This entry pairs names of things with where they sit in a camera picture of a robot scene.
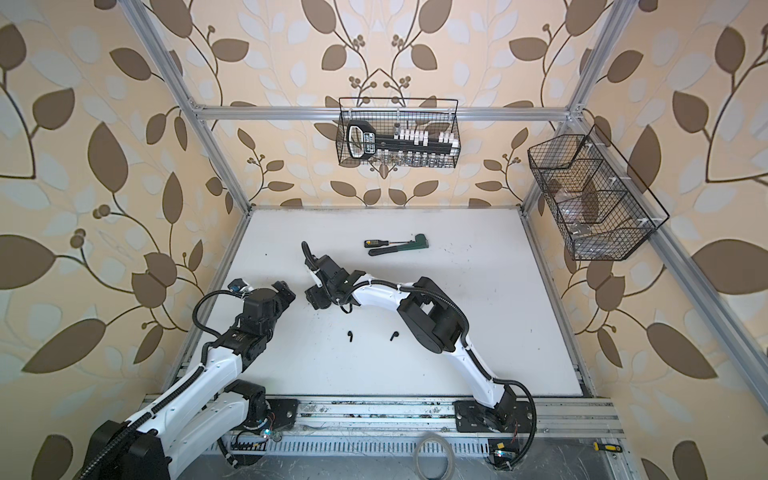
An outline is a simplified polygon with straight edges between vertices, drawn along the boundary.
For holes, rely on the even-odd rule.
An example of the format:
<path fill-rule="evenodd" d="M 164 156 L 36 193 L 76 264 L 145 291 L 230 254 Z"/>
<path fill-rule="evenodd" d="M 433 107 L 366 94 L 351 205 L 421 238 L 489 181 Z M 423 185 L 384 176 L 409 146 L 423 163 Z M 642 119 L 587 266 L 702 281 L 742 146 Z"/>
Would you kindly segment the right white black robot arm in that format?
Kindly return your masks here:
<path fill-rule="evenodd" d="M 483 430 L 535 435 L 538 415 L 530 390 L 492 372 L 469 338 L 467 316 L 432 279 L 423 276 L 412 283 L 395 283 L 361 270 L 349 273 L 330 256 L 315 256 L 307 242 L 301 249 L 314 281 L 305 296 L 314 309 L 335 305 L 346 314 L 362 307 L 397 313 L 415 340 L 428 351 L 447 356 L 469 387 L 474 399 L 469 421 Z"/>

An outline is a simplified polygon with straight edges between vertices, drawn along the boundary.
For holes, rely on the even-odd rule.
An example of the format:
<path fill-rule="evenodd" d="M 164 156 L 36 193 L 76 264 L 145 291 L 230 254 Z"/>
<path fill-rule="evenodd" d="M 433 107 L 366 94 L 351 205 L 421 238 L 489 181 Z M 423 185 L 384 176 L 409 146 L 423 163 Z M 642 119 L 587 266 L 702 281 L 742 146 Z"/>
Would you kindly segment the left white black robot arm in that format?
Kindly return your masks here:
<path fill-rule="evenodd" d="M 253 288 L 236 279 L 223 295 L 242 301 L 233 325 L 212 335 L 198 364 L 168 391 L 118 423 L 107 421 L 91 436 L 82 479 L 176 479 L 233 429 L 268 440 L 295 422 L 297 401 L 270 405 L 264 386 L 241 374 L 266 350 L 280 316 L 295 300 L 284 281 Z"/>

